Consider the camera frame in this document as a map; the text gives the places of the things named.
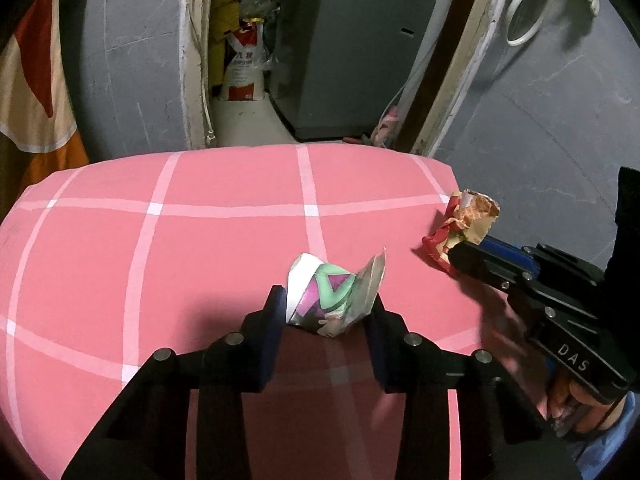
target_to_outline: grey wall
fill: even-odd
[[[188,149],[178,0],[63,0],[65,76],[92,161]]]
[[[521,5],[511,38],[539,15]],[[620,165],[640,168],[640,50],[607,0],[555,0],[540,33],[492,40],[436,158],[500,206],[492,235],[546,242],[603,267]]]
[[[449,12],[451,1],[452,0],[436,0],[436,4],[433,7],[433,12],[427,29],[424,32],[418,53],[415,56],[411,73],[404,86],[404,91],[398,100],[398,117],[401,122],[406,118],[406,115],[409,113],[409,108],[414,102],[415,94],[418,91],[418,87],[424,76],[424,71],[431,57],[431,49],[440,35],[444,21],[447,18],[447,13]]]

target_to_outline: white wrapper with purple pattern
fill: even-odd
[[[300,254],[289,270],[287,323],[325,337],[341,334],[371,312],[384,273],[384,251],[358,274]]]

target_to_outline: snack wrapper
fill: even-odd
[[[303,253],[293,262],[287,283],[287,323],[335,337],[369,315],[385,273],[385,253],[358,273]]]
[[[468,189],[455,191],[447,204],[446,220],[434,234],[422,239],[422,246],[439,266],[449,272],[449,250],[463,240],[478,245],[499,214],[500,207],[487,195]]]

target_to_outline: table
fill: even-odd
[[[346,144],[160,153],[55,173],[0,226],[0,408],[59,479],[154,350],[202,349],[236,330],[302,252],[357,271],[383,248],[388,310],[441,348],[489,349],[542,402],[542,359],[504,298],[420,251],[456,186],[436,160]],[[334,340],[287,328],[273,381],[244,396],[254,478],[393,478],[402,400],[373,380],[360,327]]]

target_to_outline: grey appliance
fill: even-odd
[[[371,133],[436,0],[280,0],[270,95],[299,140]]]

